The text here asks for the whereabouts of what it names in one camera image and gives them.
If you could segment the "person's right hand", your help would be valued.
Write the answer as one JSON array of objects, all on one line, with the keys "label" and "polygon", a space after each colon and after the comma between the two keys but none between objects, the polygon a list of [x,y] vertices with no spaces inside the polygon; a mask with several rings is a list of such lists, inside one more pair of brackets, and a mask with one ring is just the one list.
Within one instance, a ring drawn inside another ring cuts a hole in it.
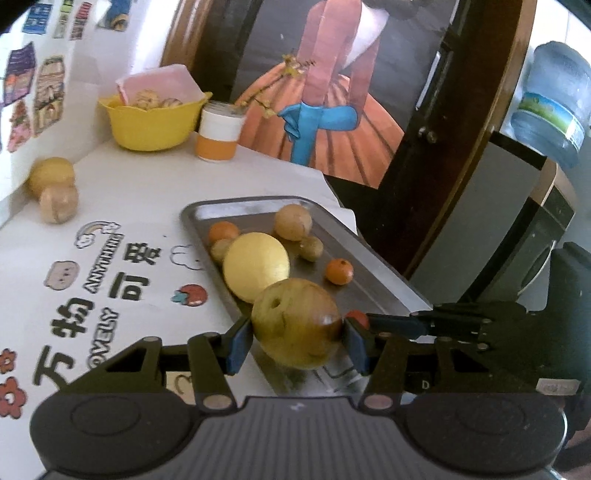
[{"label": "person's right hand", "polygon": [[590,470],[590,396],[569,397],[564,406],[567,437],[554,468],[566,473]]}]

